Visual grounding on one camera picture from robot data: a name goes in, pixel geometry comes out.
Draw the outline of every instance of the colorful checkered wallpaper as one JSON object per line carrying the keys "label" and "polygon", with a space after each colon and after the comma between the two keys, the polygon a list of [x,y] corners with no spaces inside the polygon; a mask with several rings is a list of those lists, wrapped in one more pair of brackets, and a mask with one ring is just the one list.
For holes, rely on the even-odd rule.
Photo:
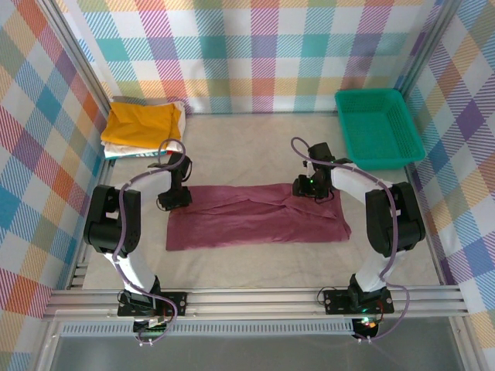
{"label": "colorful checkered wallpaper", "polygon": [[24,370],[69,274],[105,118],[35,0],[0,9],[0,370]]}
{"label": "colorful checkered wallpaper", "polygon": [[442,3],[57,1],[109,96],[196,113],[332,111],[339,89],[393,87]]}
{"label": "colorful checkered wallpaper", "polygon": [[411,168],[432,242],[495,369],[495,1],[469,0],[408,102],[427,156]]}

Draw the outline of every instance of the stack of folded clothes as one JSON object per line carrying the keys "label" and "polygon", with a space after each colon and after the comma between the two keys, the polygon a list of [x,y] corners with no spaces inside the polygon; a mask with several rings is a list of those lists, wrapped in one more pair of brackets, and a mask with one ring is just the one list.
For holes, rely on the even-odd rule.
{"label": "stack of folded clothes", "polygon": [[[111,103],[107,127],[101,133],[106,159],[157,156],[165,139],[181,140],[186,129],[183,102],[160,106]],[[175,142],[163,151],[178,151]]]}

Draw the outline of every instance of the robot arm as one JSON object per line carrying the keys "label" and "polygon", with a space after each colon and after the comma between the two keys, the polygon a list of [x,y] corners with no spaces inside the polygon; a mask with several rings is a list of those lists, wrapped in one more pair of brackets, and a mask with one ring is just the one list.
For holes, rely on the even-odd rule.
{"label": "robot arm", "polygon": [[[307,175],[300,175],[293,185],[294,196],[311,196],[315,199],[329,197],[333,189],[346,192],[366,207],[367,237],[372,249],[361,269],[353,274],[346,295],[350,310],[360,312],[375,308],[378,301],[387,301],[390,294],[386,288],[386,279],[406,257],[417,242],[425,238],[425,225],[421,218],[414,190],[407,182],[392,184],[381,179],[372,181],[354,169],[358,167],[346,158],[336,160],[327,143],[319,143],[308,148],[309,158],[316,162],[342,164],[346,168],[318,165],[310,161],[303,162],[308,168]],[[387,194],[379,183],[388,187],[394,205],[390,204]],[[398,246],[394,261],[391,262],[393,224],[391,208],[398,216]]]}
{"label": "robot arm", "polygon": [[[174,164],[180,157],[180,154],[173,154],[166,165]],[[118,265],[129,281],[143,291],[159,292],[159,280],[137,248],[141,236],[142,205],[157,202],[167,211],[189,205],[192,201],[191,195],[187,187],[182,186],[182,182],[189,178],[187,174],[190,166],[192,162],[186,156],[178,168],[150,174],[132,183],[124,192],[128,222]],[[115,262],[112,255],[122,231],[120,214],[114,215],[118,211],[118,193],[122,186],[99,185],[95,188],[84,227],[85,242],[93,245],[94,249],[102,253],[113,265]],[[136,290],[126,283],[125,290],[137,294]]]}

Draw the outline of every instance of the black mounting bracket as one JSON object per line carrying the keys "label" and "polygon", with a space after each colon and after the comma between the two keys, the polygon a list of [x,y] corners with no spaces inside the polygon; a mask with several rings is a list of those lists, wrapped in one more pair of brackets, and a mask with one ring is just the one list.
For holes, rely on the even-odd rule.
{"label": "black mounting bracket", "polygon": [[[183,317],[186,315],[187,293],[181,291],[160,291],[158,296],[167,298],[176,305],[177,315]],[[117,310],[118,317],[155,317],[155,316],[172,316],[172,308],[162,300],[151,299],[149,304],[138,301],[144,295],[131,293],[124,290],[119,297],[119,306]]]}
{"label": "black mounting bracket", "polygon": [[380,315],[394,313],[394,303],[388,289],[384,289],[380,297],[369,300],[361,306],[353,305],[348,290],[325,290],[323,303],[327,315]]}

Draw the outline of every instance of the metal rail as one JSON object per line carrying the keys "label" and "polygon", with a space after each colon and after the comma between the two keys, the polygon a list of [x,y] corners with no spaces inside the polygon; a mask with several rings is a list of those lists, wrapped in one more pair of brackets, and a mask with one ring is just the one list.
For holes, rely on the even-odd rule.
{"label": "metal rail", "polygon": [[[466,304],[457,286],[411,286],[411,304],[407,316],[457,317],[467,315]],[[204,289],[188,292],[186,319],[324,319],[330,316],[316,301],[319,288],[300,289]],[[119,290],[54,291],[46,308],[45,319],[109,320],[117,317]],[[391,289],[398,317],[405,307],[405,293]],[[355,318],[356,315],[344,315]]]}

